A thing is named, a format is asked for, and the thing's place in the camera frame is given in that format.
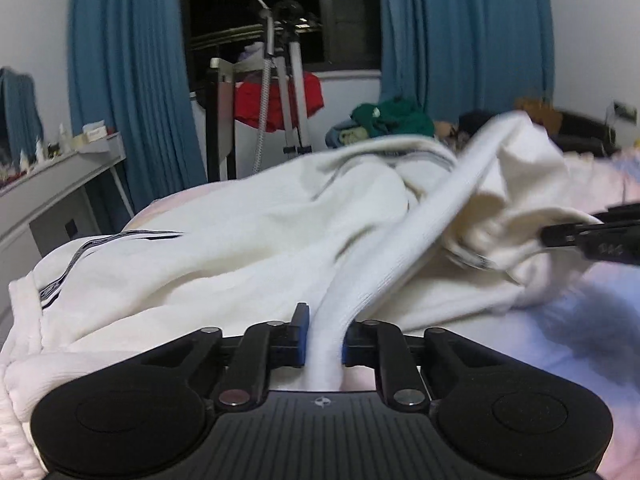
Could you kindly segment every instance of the red cloth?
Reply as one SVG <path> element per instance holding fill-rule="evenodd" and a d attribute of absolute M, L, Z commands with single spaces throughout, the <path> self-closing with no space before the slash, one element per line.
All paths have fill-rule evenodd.
<path fill-rule="evenodd" d="M 320 80 L 313 74 L 305 72 L 306 114 L 311 117 L 324 107 Z M 259 83 L 243 82 L 236 89 L 236 119 L 254 128 L 260 120 L 260 88 Z M 298 126 L 298 110 L 296 108 L 296 91 L 292 78 L 289 79 L 289 103 L 293 126 Z M 280 102 L 280 88 L 278 83 L 272 83 L 269 89 L 269 113 L 267 114 L 267 131 L 274 132 L 284 129 L 282 118 L 282 103 Z"/>

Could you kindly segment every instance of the power outlet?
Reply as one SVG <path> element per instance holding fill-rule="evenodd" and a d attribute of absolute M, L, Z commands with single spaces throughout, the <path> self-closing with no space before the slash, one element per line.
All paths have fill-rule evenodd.
<path fill-rule="evenodd" d="M 635 106 L 613 101 L 613 113 L 623 121 L 638 124 L 638 109 Z"/>

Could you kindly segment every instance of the hanging clothes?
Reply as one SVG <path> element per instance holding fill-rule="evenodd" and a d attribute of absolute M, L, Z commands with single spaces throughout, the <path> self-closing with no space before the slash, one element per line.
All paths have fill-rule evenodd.
<path fill-rule="evenodd" d="M 8 67 L 0 68 L 0 140 L 3 151 L 8 144 L 15 167 L 20 164 L 20 152 L 33 156 L 36 142 L 42 140 L 42 122 L 36 108 L 33 78 L 15 73 Z"/>
<path fill-rule="evenodd" d="M 105 121 L 122 135 L 134 209 L 198 186 L 206 175 L 182 44 L 179 0 L 71 0 L 69 101 L 73 131 Z M 101 227 L 128 217 L 110 179 L 92 187 Z"/>
<path fill-rule="evenodd" d="M 382 0 L 382 50 L 381 99 L 439 121 L 554 88 L 550 0 Z"/>

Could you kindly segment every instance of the white cloth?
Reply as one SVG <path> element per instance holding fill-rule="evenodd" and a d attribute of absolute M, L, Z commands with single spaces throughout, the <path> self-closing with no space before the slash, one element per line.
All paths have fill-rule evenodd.
<path fill-rule="evenodd" d="M 361 312 L 423 328 L 536 300 L 555 288 L 551 277 L 582 270 L 577 253 L 560 261 L 535 241 L 545 224 L 594 221 L 568 206 L 571 173 L 544 130 L 513 113 L 477 137 L 458 163 L 419 136 L 305 156 L 144 226 L 177 237 L 135 232 L 53 251 L 10 286 L 0 477 L 42 476 L 28 421 L 47 391 L 202 326 L 239 335 L 306 301 L 304 383 L 338 389 L 344 329 Z"/>

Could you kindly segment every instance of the white desk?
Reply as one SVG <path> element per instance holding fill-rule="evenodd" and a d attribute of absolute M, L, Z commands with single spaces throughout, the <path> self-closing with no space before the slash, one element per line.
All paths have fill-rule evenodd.
<path fill-rule="evenodd" d="M 111 170 L 130 216 L 132 208 L 114 166 L 126 158 L 119 134 L 88 145 L 105 151 L 69 153 L 53 159 L 32 173 L 0 189 L 0 344 L 11 327 L 6 310 L 10 305 L 9 282 L 21 278 L 40 261 L 40 251 L 29 222 L 84 186 L 92 178 Z"/>

